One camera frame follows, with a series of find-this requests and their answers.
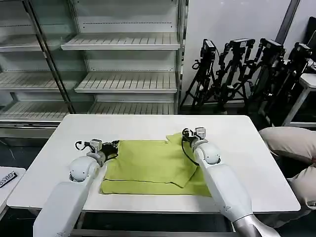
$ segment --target folded green cloth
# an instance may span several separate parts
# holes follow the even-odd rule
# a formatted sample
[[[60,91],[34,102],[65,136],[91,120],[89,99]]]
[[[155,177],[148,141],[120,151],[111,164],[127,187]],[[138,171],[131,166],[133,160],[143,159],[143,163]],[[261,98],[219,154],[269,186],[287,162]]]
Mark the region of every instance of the folded green cloth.
[[[210,196],[201,169],[182,151],[182,134],[167,139],[120,141],[118,157],[108,163],[101,193]],[[185,150],[193,157],[188,143]]]

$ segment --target white shelf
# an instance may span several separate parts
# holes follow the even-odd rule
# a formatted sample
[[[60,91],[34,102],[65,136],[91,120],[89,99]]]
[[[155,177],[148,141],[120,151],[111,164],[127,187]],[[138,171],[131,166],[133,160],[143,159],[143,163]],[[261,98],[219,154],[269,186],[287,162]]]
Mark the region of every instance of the white shelf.
[[[173,103],[96,102],[88,114],[97,115],[173,115]]]
[[[177,50],[176,33],[79,34],[62,44],[63,50]]]
[[[77,81],[68,77],[63,81],[66,89],[72,89]],[[0,90],[24,92],[59,92],[51,72],[0,73]]]
[[[15,102],[0,111],[0,121],[60,122],[68,113],[64,102]]]
[[[60,46],[60,40],[55,38],[47,42],[50,50]],[[12,35],[0,38],[0,52],[41,51],[35,35]]]
[[[176,93],[174,72],[90,72],[78,93]]]

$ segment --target black tripod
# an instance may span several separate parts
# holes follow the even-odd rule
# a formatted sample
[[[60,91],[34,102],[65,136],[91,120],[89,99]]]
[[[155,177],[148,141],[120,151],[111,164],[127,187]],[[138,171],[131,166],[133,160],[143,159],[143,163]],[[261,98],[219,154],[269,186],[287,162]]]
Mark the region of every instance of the black tripod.
[[[191,110],[194,110],[196,106],[202,106],[205,101],[208,100],[208,90],[210,85],[210,77],[212,77],[213,83],[215,82],[215,76],[213,72],[213,65],[215,60],[215,51],[216,47],[212,42],[204,39],[203,47],[200,52],[201,60],[196,60],[196,63],[193,64],[192,68],[197,70],[197,73],[190,84],[189,89],[186,91],[186,95],[180,105],[183,106],[187,97],[190,95],[193,98],[191,105]],[[191,90],[195,83],[197,82],[197,88],[195,94],[191,93]]]
[[[261,61],[256,64],[262,52]],[[260,40],[256,57],[250,67],[247,78],[251,79],[259,68],[261,70],[254,86],[250,88],[251,94],[248,98],[248,103],[243,108],[244,113],[248,113],[250,104],[256,100],[259,100],[259,104],[261,104],[263,101],[275,96],[274,84],[277,83],[276,78],[284,65],[284,55],[285,49],[283,45],[270,39],[262,38]]]
[[[219,64],[221,66],[221,69],[216,72],[216,75],[218,75],[218,82],[217,84],[220,86],[222,84],[222,80],[224,75],[229,71],[227,80],[221,85],[220,89],[220,95],[218,97],[218,108],[217,112],[225,112],[224,105],[232,100],[236,93],[240,94],[242,98],[244,99],[244,102],[247,103],[247,95],[246,95],[246,88],[245,83],[248,81],[248,79],[245,79],[245,72],[247,67],[252,63],[252,60],[249,60],[251,50],[253,48],[253,45],[255,44],[254,39],[237,39],[230,41],[229,44],[225,45],[224,52],[221,54]],[[229,50],[232,48],[233,52],[233,58],[231,61],[229,61],[227,67],[225,67],[225,57],[228,54]],[[244,64],[242,64],[242,56],[246,53]],[[239,69],[239,77],[237,83],[232,85],[234,75]]]
[[[278,101],[290,102],[299,84],[299,79],[308,66],[311,55],[312,50],[305,44],[299,42],[295,44],[289,56],[290,61],[284,65],[286,78],[281,86],[276,89],[276,95],[274,99],[269,102],[266,113],[268,113]]]

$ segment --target beige cushion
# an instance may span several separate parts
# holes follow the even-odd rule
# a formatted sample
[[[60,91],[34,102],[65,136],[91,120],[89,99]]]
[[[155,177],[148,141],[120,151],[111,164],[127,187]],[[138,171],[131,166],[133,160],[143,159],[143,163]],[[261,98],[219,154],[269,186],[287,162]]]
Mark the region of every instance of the beige cushion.
[[[260,135],[270,151],[305,163],[316,158],[316,132],[300,127],[268,127]]]
[[[298,201],[309,209],[316,210],[316,164],[287,180]]]

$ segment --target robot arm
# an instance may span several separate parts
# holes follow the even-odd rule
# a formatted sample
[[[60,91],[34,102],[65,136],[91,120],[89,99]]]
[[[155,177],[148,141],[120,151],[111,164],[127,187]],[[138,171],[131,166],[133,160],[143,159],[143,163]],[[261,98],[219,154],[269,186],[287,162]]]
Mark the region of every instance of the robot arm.
[[[100,167],[117,155],[117,141],[76,142],[76,148],[90,148],[85,156],[70,164],[70,181],[56,185],[33,225],[34,237],[69,236],[88,198],[89,189]]]
[[[271,227],[261,223],[253,214],[251,198],[234,171],[224,163],[219,149],[205,140],[206,129],[196,128],[193,136],[184,132],[194,157],[199,163],[216,206],[234,225],[241,237],[279,237]]]

